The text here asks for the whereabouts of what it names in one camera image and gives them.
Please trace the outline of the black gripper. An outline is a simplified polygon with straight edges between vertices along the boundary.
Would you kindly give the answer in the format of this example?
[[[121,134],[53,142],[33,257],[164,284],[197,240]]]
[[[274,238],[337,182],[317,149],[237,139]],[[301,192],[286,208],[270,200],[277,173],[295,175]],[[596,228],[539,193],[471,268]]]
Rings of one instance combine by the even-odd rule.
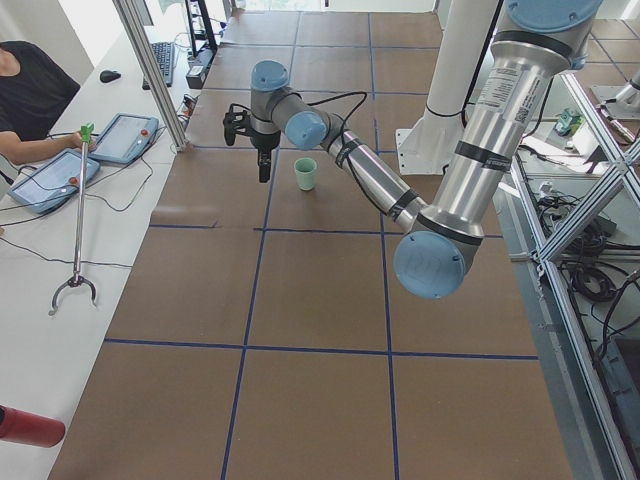
[[[280,144],[280,131],[262,133],[253,130],[251,144],[258,150],[257,165],[259,169],[259,182],[267,183],[271,178],[271,151]]]

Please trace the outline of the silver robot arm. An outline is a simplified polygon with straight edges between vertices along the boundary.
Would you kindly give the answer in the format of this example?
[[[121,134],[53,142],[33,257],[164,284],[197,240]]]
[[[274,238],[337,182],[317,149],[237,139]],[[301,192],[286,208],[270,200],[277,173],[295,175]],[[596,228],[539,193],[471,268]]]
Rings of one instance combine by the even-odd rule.
[[[399,282],[439,299],[455,292],[484,239],[481,220],[511,166],[525,127],[555,75],[583,65],[597,1],[508,1],[491,44],[494,59],[439,186],[426,203],[341,119],[311,107],[285,66],[263,60],[251,74],[253,134],[322,147],[365,196],[405,232],[394,254]]]

